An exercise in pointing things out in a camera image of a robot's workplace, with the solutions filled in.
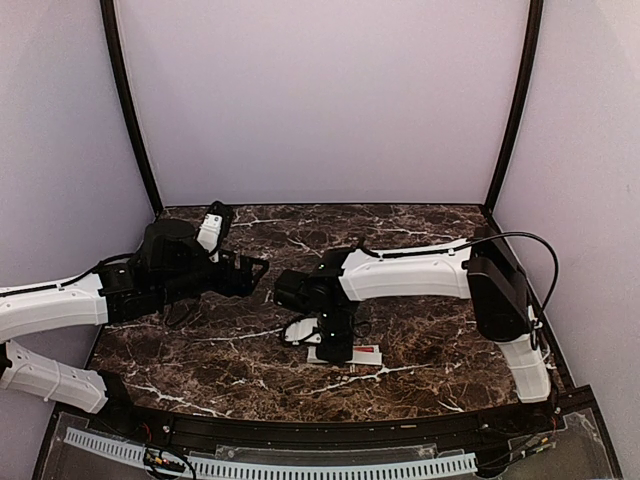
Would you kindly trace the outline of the white remote control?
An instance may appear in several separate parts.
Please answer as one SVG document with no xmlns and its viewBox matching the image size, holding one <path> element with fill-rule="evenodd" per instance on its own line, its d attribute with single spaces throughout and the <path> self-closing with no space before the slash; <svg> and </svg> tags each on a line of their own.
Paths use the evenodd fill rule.
<svg viewBox="0 0 640 480">
<path fill-rule="evenodd" d="M 310 364 L 328 364 L 328 361 L 321 360 L 316 355 L 316 347 L 308 347 L 307 362 Z M 378 345 L 354 346 L 351 360 L 347 360 L 346 364 L 381 366 L 382 353 Z"/>
</svg>

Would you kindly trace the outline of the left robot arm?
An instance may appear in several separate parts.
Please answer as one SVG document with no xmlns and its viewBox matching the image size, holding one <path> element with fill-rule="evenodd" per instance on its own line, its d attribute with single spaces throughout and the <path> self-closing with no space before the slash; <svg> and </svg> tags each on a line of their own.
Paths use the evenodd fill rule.
<svg viewBox="0 0 640 480">
<path fill-rule="evenodd" d="M 18 338 L 80 325 L 112 325 L 161 313 L 206 292 L 253 293 L 266 260 L 222 249 L 223 219 L 207 215 L 200 227 L 176 219 L 149 224 L 136 252 L 100 261 L 74 278 L 5 289 L 1 293 L 1 387 L 101 412 L 120 436 L 141 427 L 119 375 L 83 370 L 36 354 Z"/>
</svg>

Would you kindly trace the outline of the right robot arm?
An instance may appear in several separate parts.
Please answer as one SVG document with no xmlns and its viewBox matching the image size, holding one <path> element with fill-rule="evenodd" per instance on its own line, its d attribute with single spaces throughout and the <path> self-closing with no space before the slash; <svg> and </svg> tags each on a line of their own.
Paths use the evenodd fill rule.
<svg viewBox="0 0 640 480">
<path fill-rule="evenodd" d="M 355 313 L 365 300 L 446 296 L 471 301 L 479 333 L 505 358 L 521 402 L 510 424 L 534 432 L 549 416 L 552 382 L 543 352 L 539 317 L 524 268 L 506 243 L 508 233 L 489 227 L 469 239 L 405 249 L 354 247 L 328 250 L 309 273 L 287 269 L 276 279 L 273 301 L 297 313 L 281 332 L 290 345 L 306 345 L 315 363 L 354 360 L 359 326 Z"/>
</svg>

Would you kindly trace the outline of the white battery cover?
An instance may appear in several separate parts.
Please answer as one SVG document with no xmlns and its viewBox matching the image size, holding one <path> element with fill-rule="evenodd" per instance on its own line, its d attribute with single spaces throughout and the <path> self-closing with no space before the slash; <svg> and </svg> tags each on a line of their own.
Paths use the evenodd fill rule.
<svg viewBox="0 0 640 480">
<path fill-rule="evenodd" d="M 354 346 L 352 362 L 360 365 L 381 366 L 382 353 L 377 345 Z"/>
</svg>

